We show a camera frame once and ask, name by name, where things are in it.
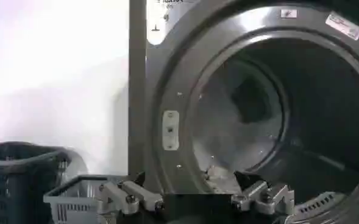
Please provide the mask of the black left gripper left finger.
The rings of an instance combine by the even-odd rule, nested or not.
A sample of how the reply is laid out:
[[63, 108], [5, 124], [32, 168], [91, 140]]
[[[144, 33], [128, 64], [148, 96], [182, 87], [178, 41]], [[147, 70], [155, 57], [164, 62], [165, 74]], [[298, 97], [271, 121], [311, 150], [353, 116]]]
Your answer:
[[144, 188], [146, 173], [140, 172], [135, 179], [116, 179], [106, 181], [98, 187], [99, 215], [119, 213], [134, 215], [140, 208], [149, 212], [160, 212], [164, 209], [164, 199], [161, 194]]

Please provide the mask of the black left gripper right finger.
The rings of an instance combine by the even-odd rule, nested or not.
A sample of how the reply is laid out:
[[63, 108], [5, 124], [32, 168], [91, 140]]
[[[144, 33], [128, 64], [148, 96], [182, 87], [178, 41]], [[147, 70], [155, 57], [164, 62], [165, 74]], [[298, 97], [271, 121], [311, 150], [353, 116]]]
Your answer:
[[254, 209], [264, 215], [293, 215], [295, 207], [294, 190], [285, 183], [270, 183], [260, 175], [234, 171], [240, 193], [232, 194], [231, 205], [238, 212]]

